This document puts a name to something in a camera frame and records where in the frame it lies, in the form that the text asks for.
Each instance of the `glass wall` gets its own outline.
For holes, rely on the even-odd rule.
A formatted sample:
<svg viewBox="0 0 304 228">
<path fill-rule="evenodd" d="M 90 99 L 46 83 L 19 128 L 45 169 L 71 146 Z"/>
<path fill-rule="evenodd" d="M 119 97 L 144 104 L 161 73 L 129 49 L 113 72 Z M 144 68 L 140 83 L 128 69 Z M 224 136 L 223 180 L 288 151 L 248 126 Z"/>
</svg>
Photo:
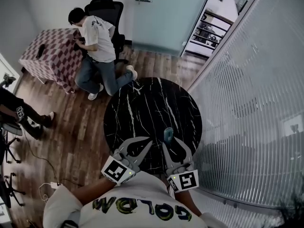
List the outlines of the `glass wall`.
<svg viewBox="0 0 304 228">
<path fill-rule="evenodd" d="M 202 115 L 200 185 L 291 205 L 304 174 L 304 0 L 258 0 L 190 89 Z"/>
</svg>

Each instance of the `checkered tablecloth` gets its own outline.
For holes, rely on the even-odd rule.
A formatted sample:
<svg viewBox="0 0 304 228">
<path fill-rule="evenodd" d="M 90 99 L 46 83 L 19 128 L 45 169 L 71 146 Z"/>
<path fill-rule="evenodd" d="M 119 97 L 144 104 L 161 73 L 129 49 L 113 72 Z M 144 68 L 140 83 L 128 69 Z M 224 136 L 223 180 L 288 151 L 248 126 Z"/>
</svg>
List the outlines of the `checkered tablecloth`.
<svg viewBox="0 0 304 228">
<path fill-rule="evenodd" d="M 73 50 L 73 38 L 79 37 L 79 30 L 74 28 L 44 30 L 29 45 L 19 62 L 33 76 L 54 80 L 67 93 L 73 92 L 74 77 L 82 59 L 81 51 Z M 45 49 L 36 59 L 42 44 L 45 44 Z"/>
</svg>

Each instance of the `jeans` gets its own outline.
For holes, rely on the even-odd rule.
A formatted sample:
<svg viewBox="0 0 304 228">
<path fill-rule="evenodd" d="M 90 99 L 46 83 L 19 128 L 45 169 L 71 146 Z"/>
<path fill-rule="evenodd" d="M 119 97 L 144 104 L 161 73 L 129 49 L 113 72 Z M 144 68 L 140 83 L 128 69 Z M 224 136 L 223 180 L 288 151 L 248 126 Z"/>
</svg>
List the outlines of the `jeans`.
<svg viewBox="0 0 304 228">
<path fill-rule="evenodd" d="M 35 123 L 40 124 L 45 127 L 50 127 L 52 125 L 51 118 L 46 115 L 39 115 L 30 105 L 24 103 L 22 105 L 25 117 L 21 120 L 20 124 L 23 128 L 34 138 L 38 138 L 41 135 L 39 127 L 32 127 L 28 122 L 28 117 L 32 119 Z"/>
<path fill-rule="evenodd" d="M 133 73 L 130 70 L 127 70 L 124 75 L 116 79 L 114 61 L 110 63 L 101 63 L 95 61 L 90 56 L 86 56 L 77 73 L 75 83 L 83 90 L 92 94 L 97 94 L 100 86 L 92 81 L 92 77 L 96 71 L 99 71 L 104 82 L 104 88 L 111 96 L 133 79 Z"/>
</svg>

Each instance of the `wooden floor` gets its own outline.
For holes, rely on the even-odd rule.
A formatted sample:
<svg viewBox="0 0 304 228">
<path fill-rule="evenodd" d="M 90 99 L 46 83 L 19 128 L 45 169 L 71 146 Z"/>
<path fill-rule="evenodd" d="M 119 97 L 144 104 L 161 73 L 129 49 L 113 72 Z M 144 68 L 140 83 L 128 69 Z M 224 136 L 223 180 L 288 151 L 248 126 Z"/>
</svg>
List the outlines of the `wooden floor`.
<svg viewBox="0 0 304 228">
<path fill-rule="evenodd" d="M 180 58 L 131 50 L 129 47 L 125 47 L 121 58 L 130 60 L 139 77 L 162 77 L 183 87 L 190 83 L 205 63 L 204 59 L 187 54 Z M 109 151 L 103 119 L 110 96 L 103 91 L 91 102 L 87 99 L 88 93 L 82 90 L 67 95 L 55 82 L 49 81 L 43 85 L 28 73 L 24 74 L 17 96 L 40 114 L 57 113 L 53 127 L 45 129 L 41 140 L 33 139 L 28 133 L 26 137 L 32 151 L 53 164 L 58 181 L 72 190 L 77 185 L 63 179 L 82 185 L 98 179 L 102 153 Z M 32 156 L 24 135 L 20 142 L 12 145 L 12 150 L 22 163 L 12 161 L 12 164 L 7 164 L 4 161 L 3 172 L 5 175 L 16 173 L 14 188 L 26 192 L 25 196 L 17 195 L 25 203 L 24 207 L 19 207 L 11 198 L 13 222 L 23 228 L 27 227 L 26 220 L 30 219 L 42 227 L 45 203 L 40 198 L 38 188 L 44 182 L 56 182 L 56 178 L 46 161 Z M 41 193 L 51 195 L 53 190 L 44 185 Z"/>
</svg>

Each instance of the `office chair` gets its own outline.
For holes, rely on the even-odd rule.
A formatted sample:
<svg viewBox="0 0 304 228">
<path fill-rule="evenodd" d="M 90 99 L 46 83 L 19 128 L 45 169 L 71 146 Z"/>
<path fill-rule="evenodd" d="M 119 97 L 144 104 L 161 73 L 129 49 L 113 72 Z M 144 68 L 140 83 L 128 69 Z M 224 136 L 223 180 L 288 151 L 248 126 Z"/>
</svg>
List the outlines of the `office chair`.
<svg viewBox="0 0 304 228">
<path fill-rule="evenodd" d="M 115 26 L 115 32 L 112 38 L 112 43 L 115 49 L 116 60 L 114 63 L 124 62 L 129 63 L 126 59 L 119 59 L 119 54 L 124 50 L 125 36 L 120 35 L 118 31 L 119 20 L 124 9 L 122 2 L 113 0 L 92 0 L 90 4 L 86 5 L 85 13 L 88 16 L 97 16 Z"/>
<path fill-rule="evenodd" d="M 25 206 L 24 203 L 20 203 L 17 199 L 15 192 L 21 193 L 25 195 L 25 192 L 18 191 L 13 188 L 12 186 L 12 177 L 16 176 L 15 173 L 11 173 L 9 176 L 4 176 L 4 181 L 0 180 L 0 197 L 2 198 L 4 204 L 10 209 L 11 208 L 11 202 L 10 202 L 10 196 L 14 197 L 16 202 L 19 204 L 19 206 Z"/>
<path fill-rule="evenodd" d="M 6 134 L 6 136 L 3 136 L 3 128 L 0 128 L 0 160 L 3 161 L 4 154 L 5 154 L 6 163 L 10 164 L 11 162 L 8 161 L 8 153 L 9 153 L 15 162 L 21 163 L 21 160 L 17 160 L 15 158 L 15 156 L 13 155 L 13 153 L 10 151 L 10 145 L 15 141 L 19 142 L 20 139 L 15 137 L 11 141 L 8 141 L 8 135 Z"/>
</svg>

